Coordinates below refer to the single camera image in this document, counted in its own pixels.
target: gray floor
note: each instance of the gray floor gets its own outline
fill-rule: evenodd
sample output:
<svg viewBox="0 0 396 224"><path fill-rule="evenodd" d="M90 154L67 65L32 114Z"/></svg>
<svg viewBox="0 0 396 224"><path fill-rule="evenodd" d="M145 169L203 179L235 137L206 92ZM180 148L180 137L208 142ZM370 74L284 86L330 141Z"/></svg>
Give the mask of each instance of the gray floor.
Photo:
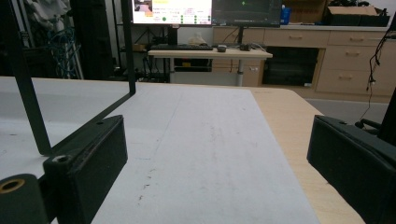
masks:
<svg viewBox="0 0 396 224"><path fill-rule="evenodd" d="M367 108L369 108L368 102L364 103L318 99L305 100L323 115L335 119L341 119L348 124L354 124L356 121L359 121ZM387 108L388 104L370 103L370 109L363 118L381 123Z"/></svg>

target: computer monitor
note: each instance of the computer monitor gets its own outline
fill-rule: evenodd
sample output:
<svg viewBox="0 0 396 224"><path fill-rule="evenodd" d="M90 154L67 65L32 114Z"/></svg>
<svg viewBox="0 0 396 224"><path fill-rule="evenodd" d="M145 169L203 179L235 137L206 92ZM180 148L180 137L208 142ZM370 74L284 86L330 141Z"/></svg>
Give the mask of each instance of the computer monitor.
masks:
<svg viewBox="0 0 396 224"><path fill-rule="evenodd" d="M180 26L211 26L212 0L132 0L133 25L165 25L168 44L177 44Z"/></svg>
<svg viewBox="0 0 396 224"><path fill-rule="evenodd" d="M246 27L280 27L282 0L213 0L213 26L239 26L238 43Z"/></svg>

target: table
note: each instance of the table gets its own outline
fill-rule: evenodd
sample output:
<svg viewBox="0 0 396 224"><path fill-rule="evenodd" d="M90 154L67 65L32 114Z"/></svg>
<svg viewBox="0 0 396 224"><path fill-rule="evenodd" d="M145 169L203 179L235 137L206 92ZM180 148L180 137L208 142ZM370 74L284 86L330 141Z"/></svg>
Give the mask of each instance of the table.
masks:
<svg viewBox="0 0 396 224"><path fill-rule="evenodd" d="M95 115L97 111L94 110L106 108L106 104L128 91L127 84L120 82L34 79L34 83L52 144ZM71 84L73 89L66 89L62 83ZM1 179L18 173L43 175L41 162L45 158L34 148L34 139L29 134L29 124L21 113L22 104L15 90L16 84L11 78L1 77L0 102L8 105L0 108ZM81 107L88 102L91 102L89 107ZM79 116L65 110L70 105ZM67 113L56 118L55 115L62 111ZM318 220L321 223L363 223L306 161L313 116L319 112L292 91L138 83L136 96L113 114L125 117L130 159L93 223L158 223L159 219L161 223L316 223ZM245 150L235 150L235 145ZM182 150L196 150L197 146L200 146L200 153ZM257 146L274 151L263 153L257 151ZM208 154L213 148L222 148L222 151ZM267 153L271 153L270 160L264 156ZM265 163L281 169L287 178L268 173L272 169ZM232 164L238 169L227 167ZM262 209L261 202L262 197L271 197L271 194L262 191L266 185L262 183L261 173L268 177L267 182L282 181L288 188L281 190L284 195L278 194L278 188L272 189L280 200L266 200L270 202L265 205L268 210ZM249 190L241 191L241 186ZM282 204L285 207L279 207L285 200L288 202ZM296 205L298 210L293 211L291 208ZM269 219L263 221L262 214Z"/></svg>
<svg viewBox="0 0 396 224"><path fill-rule="evenodd" d="M265 60L272 58L272 54L260 49L252 49L251 51L242 51L239 49L227 49L226 52L217 52L213 50L150 50L148 55L156 58L170 59L170 82L175 83L175 58L189 59L236 59L239 60L236 86L242 86L244 75L245 60Z"/></svg>

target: black frame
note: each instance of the black frame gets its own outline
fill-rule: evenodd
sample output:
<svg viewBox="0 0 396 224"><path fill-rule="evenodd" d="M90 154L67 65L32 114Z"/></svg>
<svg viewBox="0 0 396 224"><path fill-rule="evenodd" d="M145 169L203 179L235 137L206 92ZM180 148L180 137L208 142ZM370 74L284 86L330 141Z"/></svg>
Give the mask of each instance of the black frame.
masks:
<svg viewBox="0 0 396 224"><path fill-rule="evenodd" d="M135 78L134 78L134 58L132 54L132 37L131 37L131 26L130 26L130 14L129 8L131 3L129 0L121 0L122 6L122 19L124 24L124 35L125 35L125 47L127 57L127 69L128 69L128 82L129 92L121 97L118 101L114 102L108 108L97 114L87 123L82 125L78 130L71 133L63 141L55 145L50 146L50 140L46 130L46 126L40 111L40 106L35 95L35 87L33 85L32 78L29 74L29 69L26 64L26 60L23 56L22 45L20 42L20 35L18 31L18 24L15 20L15 12L12 7L11 0L0 1L0 25L3 31L0 37L3 38L6 45L6 51L8 53L8 62L11 66L12 75L15 77L18 88L21 94L23 105L26 110L27 117L29 119L30 126L32 128L33 135L38 151L41 155L52 155L56 150L67 142L68 139L73 138L80 130L90 123L97 122L107 116L111 111L116 109L119 105L124 103L130 97L136 93Z"/></svg>

